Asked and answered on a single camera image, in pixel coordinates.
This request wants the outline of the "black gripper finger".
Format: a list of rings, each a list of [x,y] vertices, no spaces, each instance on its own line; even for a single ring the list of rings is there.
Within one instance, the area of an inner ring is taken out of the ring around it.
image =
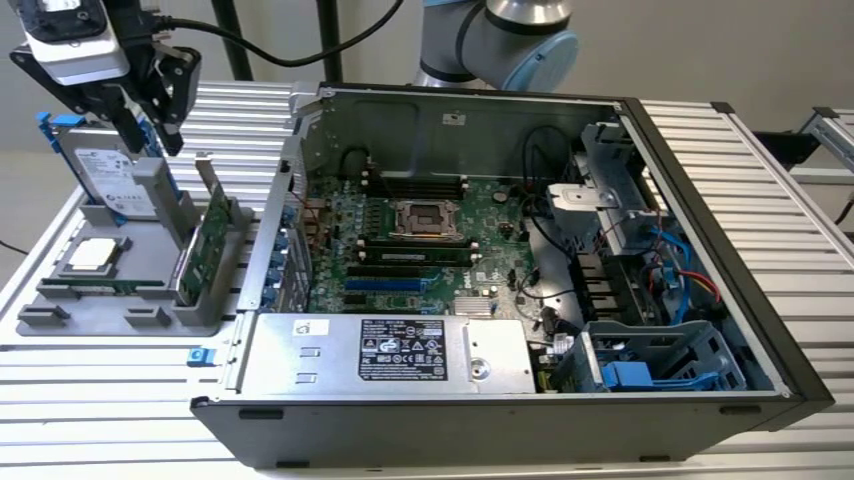
[[[195,106],[202,55],[190,47],[165,46],[162,52],[159,71],[167,88],[167,101],[162,104],[159,136],[169,155],[174,156],[185,145],[181,127]]]
[[[65,86],[53,79],[46,68],[38,63],[30,47],[15,48],[10,53],[10,59],[69,109],[79,114],[91,113],[109,121],[131,152],[142,151],[146,135],[127,107],[125,76]]]

